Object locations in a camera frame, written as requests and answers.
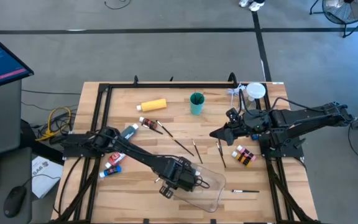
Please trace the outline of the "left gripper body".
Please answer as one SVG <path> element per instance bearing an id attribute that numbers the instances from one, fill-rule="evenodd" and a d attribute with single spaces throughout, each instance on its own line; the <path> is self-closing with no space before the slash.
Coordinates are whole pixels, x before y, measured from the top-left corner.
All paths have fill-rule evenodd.
<path id="1" fill-rule="evenodd" d="M 184 157 L 180 157 L 179 160 L 169 158 L 162 177 L 169 189 L 193 190 L 196 185 L 194 168 Z"/>

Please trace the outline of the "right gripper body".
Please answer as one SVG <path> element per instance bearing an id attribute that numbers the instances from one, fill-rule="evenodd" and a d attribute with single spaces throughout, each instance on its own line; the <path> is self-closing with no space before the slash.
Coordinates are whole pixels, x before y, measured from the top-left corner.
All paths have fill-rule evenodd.
<path id="1" fill-rule="evenodd" d="M 235 138 L 243 136 L 251 136 L 262 132 L 262 120 L 252 117 L 248 113 L 242 115 L 233 113 L 229 115 L 229 128 Z"/>

